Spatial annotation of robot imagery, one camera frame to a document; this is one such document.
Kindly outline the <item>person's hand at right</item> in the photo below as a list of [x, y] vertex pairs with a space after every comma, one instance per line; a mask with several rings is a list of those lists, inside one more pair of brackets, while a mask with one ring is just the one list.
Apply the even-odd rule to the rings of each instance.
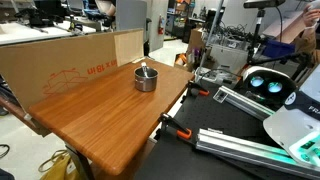
[[304, 25], [308, 28], [314, 27], [320, 18], [320, 10], [319, 9], [305, 9], [303, 11], [303, 22]]

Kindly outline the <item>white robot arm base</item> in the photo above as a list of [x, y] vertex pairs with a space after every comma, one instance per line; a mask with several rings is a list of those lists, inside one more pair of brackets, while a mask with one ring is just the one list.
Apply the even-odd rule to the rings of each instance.
[[320, 168], [320, 66], [263, 121], [263, 127], [296, 162]]

